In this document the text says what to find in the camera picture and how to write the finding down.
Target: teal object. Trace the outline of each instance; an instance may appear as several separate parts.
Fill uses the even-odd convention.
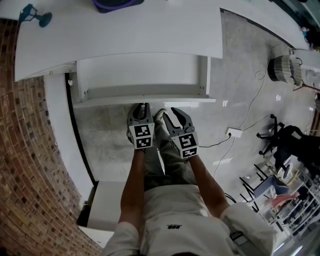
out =
[[[41,28],[46,27],[51,19],[52,19],[52,13],[46,12],[43,15],[37,14],[38,10],[34,8],[33,4],[29,3],[26,7],[23,8],[23,10],[20,12],[19,15],[19,22],[30,22],[34,18],[36,18],[39,21],[39,26]]]

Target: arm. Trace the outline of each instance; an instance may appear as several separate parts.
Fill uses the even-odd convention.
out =
[[[243,232],[260,248],[263,255],[272,255],[277,232],[245,203],[235,203],[230,206],[224,191],[207,171],[198,155],[191,157],[189,162],[209,212],[223,220],[229,228],[231,225],[233,229]]]
[[[144,210],[144,168],[145,153],[139,149],[135,150],[129,176],[122,192],[119,223],[128,222],[137,230],[140,228]]]
[[[212,216],[220,218],[223,211],[229,207],[224,191],[198,155],[191,157],[189,162],[206,207]]]

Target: printed logo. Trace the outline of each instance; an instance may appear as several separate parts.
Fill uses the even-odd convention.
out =
[[[182,226],[182,225],[167,225],[168,226],[168,230],[178,230],[178,229],[180,229],[180,227]]]

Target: brick wall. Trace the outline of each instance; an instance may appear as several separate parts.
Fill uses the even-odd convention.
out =
[[[43,78],[14,82],[18,31],[0,19],[0,247],[19,256],[99,255],[76,225],[80,196],[55,145]]]

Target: shoe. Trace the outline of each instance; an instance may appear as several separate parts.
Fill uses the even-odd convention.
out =
[[[162,123],[163,124],[163,122],[164,122],[164,113],[166,113],[166,114],[168,114],[168,111],[165,109],[165,108],[162,108],[162,109],[160,109],[156,114],[155,114],[155,116],[153,117],[153,121],[154,122],[160,122],[160,123]]]

